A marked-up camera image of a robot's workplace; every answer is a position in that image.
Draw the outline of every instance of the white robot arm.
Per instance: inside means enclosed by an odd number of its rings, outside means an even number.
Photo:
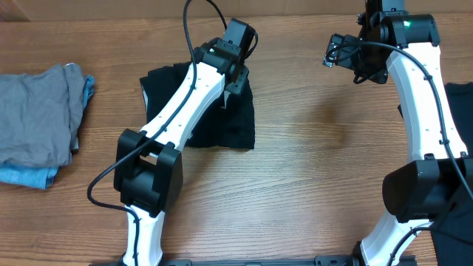
[[[154,135],[157,130],[168,120],[174,110],[183,102],[184,97],[189,91],[194,76],[193,66],[190,65],[187,76],[179,89],[174,93],[171,100],[166,104],[158,116],[146,124],[141,131],[146,132],[147,137]],[[206,109],[218,99],[225,88],[225,74],[217,72],[217,68],[207,65],[203,62],[197,64],[197,82],[195,90],[187,100],[179,114],[172,120],[156,141],[165,145],[173,143],[175,149],[182,151],[186,141],[192,135],[192,129],[202,117]],[[138,263],[141,266],[157,266],[163,256],[161,250],[161,232],[163,230],[163,221],[165,213],[161,211],[156,217],[150,217],[149,212],[136,205],[131,208],[140,218],[140,235],[138,238]],[[123,263],[128,266],[135,264],[135,218],[128,214],[128,248]]]
[[[366,6],[366,13],[358,17],[362,25],[359,37],[333,35],[324,65],[354,70],[355,83],[383,84],[388,73],[395,82],[407,131],[408,164],[384,179],[387,210],[354,255],[366,266],[401,265],[401,254],[417,236],[412,229],[441,222],[457,203],[466,200],[458,177],[463,179],[467,173],[467,180],[472,181],[472,162],[466,159],[466,146],[443,88],[440,38],[433,17],[408,15],[403,0],[367,1]],[[448,148],[453,156],[446,152]],[[453,171],[452,162],[461,164],[464,173]]]
[[[450,146],[456,158],[466,153],[466,146],[460,139],[450,113],[449,102],[443,88],[440,74],[440,47],[431,43],[410,44],[404,51],[417,58],[432,75],[443,108],[443,117],[448,130]],[[395,82],[401,102],[401,110],[407,131],[407,161],[424,160],[425,154],[435,159],[447,159],[445,148],[440,144],[440,124],[432,88],[424,80],[422,71],[408,58],[393,52],[387,60],[387,69]],[[361,242],[361,253],[366,265],[387,265],[390,254],[403,236],[418,226],[429,227],[429,219],[412,219],[401,223],[395,216],[385,211],[373,232]],[[416,235],[412,235],[396,254],[392,263],[399,258]]]
[[[128,248],[122,261],[126,266],[135,266],[135,248],[139,266],[157,266],[160,263],[164,217],[175,203],[183,184],[181,152],[206,109],[218,99],[225,103],[225,107],[230,94],[239,95],[245,88],[248,68],[244,60],[253,51],[249,47],[254,36],[257,37],[252,27],[232,19],[222,38],[215,38],[194,50],[197,76],[190,96],[189,89],[195,75],[193,64],[179,89],[152,121],[139,133],[126,130],[120,136],[117,160],[151,140],[170,121],[152,144],[140,153],[156,157],[156,165],[137,155],[115,170],[114,187],[120,192],[125,208],[133,211],[139,220],[137,228],[134,215],[128,213]],[[182,103],[182,108],[171,118]]]

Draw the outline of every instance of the wooden table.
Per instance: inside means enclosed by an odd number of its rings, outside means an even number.
[[[443,80],[473,80],[472,14],[435,16]],[[384,211],[384,176],[406,162],[406,133],[391,80],[353,84],[321,65],[333,33],[357,35],[354,16],[242,18],[260,43],[248,59],[256,148],[186,149],[185,185],[167,216],[168,259],[280,259],[348,254]],[[192,19],[194,45],[223,32]],[[89,182],[115,160],[120,133],[144,125],[139,78],[189,60],[180,19],[0,24],[0,72],[40,73],[75,62],[96,78],[81,150],[39,191],[0,185],[0,265],[87,265],[126,249],[126,216],[92,205]],[[95,189],[119,204],[112,175]],[[406,253],[436,265],[422,233]]]

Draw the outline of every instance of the folded black shirt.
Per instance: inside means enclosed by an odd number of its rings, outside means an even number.
[[[455,126],[468,149],[473,152],[473,83],[445,85]],[[440,228],[455,236],[473,241],[473,202],[470,199],[456,212],[450,213]],[[473,247],[432,232],[440,266],[473,265]]]
[[[186,77],[190,63],[165,66],[148,72],[141,86],[148,98],[148,123],[166,106]],[[212,103],[194,127],[186,145],[196,148],[222,146],[235,149],[254,149],[255,125],[253,94],[246,82],[241,95],[230,95],[226,109],[223,95]]]

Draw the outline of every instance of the black cable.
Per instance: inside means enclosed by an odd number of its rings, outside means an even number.
[[[365,81],[371,79],[372,77],[376,76],[380,71],[383,71],[383,70],[384,70],[384,68],[378,69],[378,71],[374,72],[372,75],[370,75],[370,76],[368,76],[368,77],[366,77],[366,78],[362,78],[361,80],[358,80],[358,79],[360,78],[360,76],[357,75],[357,76],[355,76],[355,78],[353,79],[353,83],[356,84],[356,85],[361,84],[361,83],[363,83],[363,82],[365,82]]]
[[[87,199],[94,205],[104,207],[104,208],[111,208],[114,210],[119,210],[119,211],[125,211],[133,216],[135,218],[135,224],[136,224],[136,231],[135,231],[135,243],[133,247],[133,259],[135,260],[135,266],[138,266],[138,252],[137,252],[137,246],[138,246],[138,239],[140,235],[140,220],[138,218],[138,215],[132,210],[128,208],[124,208],[122,206],[117,206],[117,205],[112,205],[112,204],[107,204],[103,202],[98,202],[92,197],[92,189],[94,188],[97,183],[102,180],[108,173],[110,173],[113,169],[117,168],[119,165],[122,163],[125,163],[127,160],[132,159],[133,157],[136,157],[139,155],[139,153],[147,147],[150,143],[152,143],[161,133],[163,133],[166,128],[169,126],[169,124],[172,122],[172,120],[176,117],[176,115],[179,113],[179,111],[184,107],[186,104],[187,100],[191,97],[192,92],[195,89],[195,83],[197,82],[197,64],[194,58],[194,53],[192,49],[192,43],[191,39],[189,37],[189,31],[187,28],[187,9],[192,0],[187,0],[186,4],[184,5],[184,14],[183,14],[183,23],[184,23],[184,33],[186,34],[186,40],[187,40],[187,45],[189,48],[189,52],[191,53],[191,58],[192,58],[192,66],[194,68],[194,77],[192,79],[192,84],[189,87],[189,91],[187,95],[184,97],[183,101],[181,104],[176,108],[176,110],[172,113],[172,115],[168,118],[168,120],[160,127],[160,129],[152,136],[150,137],[145,143],[141,144],[138,146],[136,149],[128,153],[125,157],[119,159],[119,161],[115,162],[111,166],[109,166],[107,169],[105,169],[103,172],[101,172],[90,184],[89,187],[87,188]]]
[[[258,45],[258,33],[257,33],[257,32],[254,32],[254,45],[253,45],[253,47],[251,47],[251,49],[246,53],[245,59],[250,57],[250,55],[251,55],[251,54],[253,53],[253,51],[255,50],[256,45]]]
[[[339,62],[342,62],[342,61],[345,61],[347,60],[348,58],[351,58],[352,55],[355,55],[359,50],[360,50],[360,46],[356,47],[351,53],[349,53],[348,55],[346,55],[345,57],[343,58],[334,58],[334,59],[330,59],[328,57],[325,58],[325,60],[329,63],[339,63]]]
[[[442,234],[444,236],[447,236],[447,237],[450,237],[451,239],[453,240],[456,240],[456,241],[459,241],[465,245],[471,245],[473,246],[473,242],[472,241],[469,241],[467,239],[462,239],[458,236],[455,236],[451,233],[448,233],[448,232],[445,232],[445,231],[441,231],[441,230],[438,230],[438,229],[434,229],[434,228],[426,228],[426,227],[417,227],[417,228],[412,228],[411,231],[409,233],[407,233],[405,236],[403,236],[403,238],[398,242],[398,244],[394,247],[394,250],[392,251],[391,253],[391,256],[389,258],[389,262],[387,263],[387,266],[392,266],[392,263],[394,262],[395,258],[396,258],[396,254],[398,253],[398,251],[401,249],[402,245],[404,245],[405,241],[408,240],[408,238],[411,237],[411,235],[416,235],[416,232],[419,232],[419,231],[431,231],[431,232],[434,232],[434,233],[439,233],[439,234]]]
[[[414,56],[410,55],[408,52],[399,49],[397,47],[394,47],[392,45],[388,44],[382,44],[374,41],[359,41],[357,43],[353,44],[343,44],[339,47],[331,49],[326,55],[325,55],[325,60],[329,61],[328,56],[331,55],[332,53],[339,51],[341,49],[347,48],[347,47],[358,47],[358,46],[374,46],[374,47],[382,47],[386,48],[388,50],[396,51],[399,52],[400,54],[404,55],[408,59],[410,59],[425,75],[425,79],[429,82],[432,92],[434,94],[435,102],[437,104],[437,112],[438,112],[438,120],[440,122],[440,133],[442,134],[442,144],[445,147],[446,153],[449,155],[449,159],[452,161],[452,165],[457,173],[458,178],[460,179],[460,182],[462,183],[462,186],[466,189],[466,193],[469,195],[469,197],[473,200],[473,192],[468,186],[468,183],[465,180],[465,177],[463,176],[460,167],[457,164],[457,161],[455,161],[455,157],[453,156],[452,150],[450,149],[450,142],[449,139],[446,135],[446,127],[445,127],[445,120],[443,119],[443,111],[442,111],[442,104],[440,103],[440,96],[438,95],[437,87],[435,86],[435,83],[433,81],[432,76],[429,74],[427,69],[423,66],[419,60],[417,60]]]
[[[220,19],[222,19],[223,26],[225,27],[225,30],[227,30],[227,22],[225,22],[225,18],[223,17],[222,12],[220,12],[220,8],[212,0],[207,0],[207,2],[215,8],[217,13],[219,13]]]

